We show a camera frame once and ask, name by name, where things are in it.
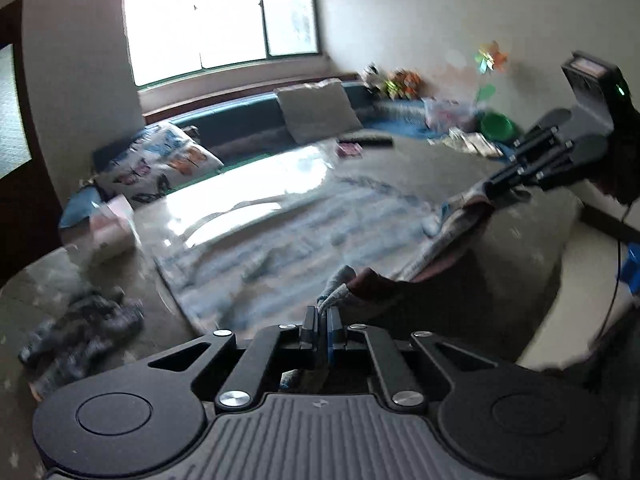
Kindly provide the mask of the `blue striped towel garment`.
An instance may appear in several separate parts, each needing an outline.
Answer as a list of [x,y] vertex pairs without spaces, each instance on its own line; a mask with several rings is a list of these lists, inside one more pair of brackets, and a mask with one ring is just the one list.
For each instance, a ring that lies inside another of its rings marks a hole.
[[516,188],[490,198],[477,183],[435,206],[366,177],[341,177],[193,247],[157,258],[160,277],[200,335],[241,339],[303,321],[346,292],[363,270],[411,283],[454,263],[495,212],[529,200]]

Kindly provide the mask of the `green plastic basin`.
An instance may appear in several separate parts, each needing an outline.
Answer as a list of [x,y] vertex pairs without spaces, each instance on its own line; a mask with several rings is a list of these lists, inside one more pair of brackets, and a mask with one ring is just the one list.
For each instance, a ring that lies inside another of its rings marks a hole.
[[480,133],[489,141],[509,143],[518,136],[518,129],[503,114],[487,112],[480,120]]

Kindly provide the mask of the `colourful paper pinwheel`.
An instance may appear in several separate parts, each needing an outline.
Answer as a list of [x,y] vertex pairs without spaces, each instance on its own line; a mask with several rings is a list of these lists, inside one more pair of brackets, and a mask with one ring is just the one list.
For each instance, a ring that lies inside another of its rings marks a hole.
[[496,92],[495,85],[491,78],[495,73],[503,72],[506,69],[509,55],[504,52],[497,41],[490,44],[483,44],[477,51],[475,63],[478,73],[478,88],[474,96],[474,103],[488,101]]

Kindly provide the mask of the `clear plastic storage box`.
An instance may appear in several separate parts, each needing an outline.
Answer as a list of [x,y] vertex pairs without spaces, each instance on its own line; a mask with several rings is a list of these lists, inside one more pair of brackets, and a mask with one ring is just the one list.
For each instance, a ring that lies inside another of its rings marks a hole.
[[473,131],[476,127],[477,109],[470,103],[423,99],[427,128],[437,133],[448,133],[450,128]]

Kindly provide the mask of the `pink hair band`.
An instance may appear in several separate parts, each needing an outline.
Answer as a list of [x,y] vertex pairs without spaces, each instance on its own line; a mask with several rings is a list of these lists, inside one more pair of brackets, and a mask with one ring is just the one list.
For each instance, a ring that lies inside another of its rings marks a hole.
[[335,154],[339,158],[360,157],[362,155],[362,147],[358,143],[338,142],[335,145]]

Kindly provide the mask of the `orange plush toy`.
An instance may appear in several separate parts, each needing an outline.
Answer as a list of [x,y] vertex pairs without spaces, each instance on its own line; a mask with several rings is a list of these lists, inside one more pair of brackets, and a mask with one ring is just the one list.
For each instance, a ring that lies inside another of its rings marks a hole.
[[424,81],[413,70],[403,70],[399,76],[400,94],[405,100],[420,99]]

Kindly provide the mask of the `black remote control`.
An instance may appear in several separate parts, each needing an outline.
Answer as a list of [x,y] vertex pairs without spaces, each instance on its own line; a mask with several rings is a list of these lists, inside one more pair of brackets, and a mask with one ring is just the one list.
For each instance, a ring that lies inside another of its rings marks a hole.
[[340,145],[359,145],[360,148],[393,148],[394,139],[391,136],[350,136],[336,140]]

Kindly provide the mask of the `brown plush toy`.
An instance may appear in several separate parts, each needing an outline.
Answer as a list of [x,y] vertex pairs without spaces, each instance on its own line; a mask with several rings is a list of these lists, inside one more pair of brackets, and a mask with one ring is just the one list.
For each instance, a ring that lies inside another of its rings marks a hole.
[[385,79],[384,91],[390,100],[404,100],[405,96],[405,72],[396,70]]

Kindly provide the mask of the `dark blue knitted cloth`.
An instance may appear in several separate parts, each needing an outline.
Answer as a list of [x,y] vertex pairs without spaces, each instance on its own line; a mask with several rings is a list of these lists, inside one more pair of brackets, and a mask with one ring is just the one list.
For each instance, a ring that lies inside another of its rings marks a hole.
[[137,337],[144,325],[143,302],[116,287],[89,288],[73,296],[59,318],[33,330],[17,359],[28,370],[36,401],[84,379],[107,356]]

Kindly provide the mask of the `blue sofa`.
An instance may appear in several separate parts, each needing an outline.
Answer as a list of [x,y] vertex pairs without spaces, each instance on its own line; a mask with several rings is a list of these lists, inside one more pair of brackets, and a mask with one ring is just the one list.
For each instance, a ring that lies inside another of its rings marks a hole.
[[[343,88],[363,127],[419,140],[439,137],[427,128],[421,101],[377,100],[361,82],[345,82]],[[169,121],[181,129],[197,128],[196,138],[228,167],[295,146],[272,92],[206,106]]]

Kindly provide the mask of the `white tissue box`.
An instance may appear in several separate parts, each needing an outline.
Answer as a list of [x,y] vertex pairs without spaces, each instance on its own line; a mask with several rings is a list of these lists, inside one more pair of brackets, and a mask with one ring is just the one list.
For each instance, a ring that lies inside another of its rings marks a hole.
[[134,210],[125,196],[117,195],[99,206],[89,217],[89,234],[89,261],[92,266],[138,247]]

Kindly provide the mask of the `beige square cushion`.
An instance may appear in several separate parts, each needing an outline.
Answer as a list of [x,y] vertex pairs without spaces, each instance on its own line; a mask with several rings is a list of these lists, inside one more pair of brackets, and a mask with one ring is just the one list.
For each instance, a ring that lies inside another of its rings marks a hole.
[[274,90],[288,133],[299,145],[362,128],[339,79]]

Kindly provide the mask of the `black white plush toy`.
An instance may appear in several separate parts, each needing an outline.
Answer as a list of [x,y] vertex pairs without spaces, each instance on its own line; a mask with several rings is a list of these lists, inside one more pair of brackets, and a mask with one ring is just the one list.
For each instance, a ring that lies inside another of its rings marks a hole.
[[361,79],[368,91],[375,96],[386,91],[386,79],[374,63],[369,64],[361,73]]

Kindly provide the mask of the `butterfly print pillow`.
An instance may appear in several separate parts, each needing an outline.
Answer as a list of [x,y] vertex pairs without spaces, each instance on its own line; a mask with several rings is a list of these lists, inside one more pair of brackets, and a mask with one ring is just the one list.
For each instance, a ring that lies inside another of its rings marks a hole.
[[161,122],[133,140],[96,175],[107,197],[125,196],[134,208],[156,202],[224,163],[182,129]]

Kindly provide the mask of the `dark wooden door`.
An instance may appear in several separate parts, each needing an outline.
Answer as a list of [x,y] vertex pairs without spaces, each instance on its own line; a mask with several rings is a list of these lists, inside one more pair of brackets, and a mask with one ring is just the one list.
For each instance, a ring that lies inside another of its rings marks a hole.
[[62,208],[32,118],[23,53],[23,0],[1,8],[1,281],[60,246]]

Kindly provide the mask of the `green framed window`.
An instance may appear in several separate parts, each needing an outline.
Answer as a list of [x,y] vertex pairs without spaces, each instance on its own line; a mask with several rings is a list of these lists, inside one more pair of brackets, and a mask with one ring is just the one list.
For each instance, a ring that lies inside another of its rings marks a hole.
[[139,87],[320,51],[314,0],[122,0],[122,5]]

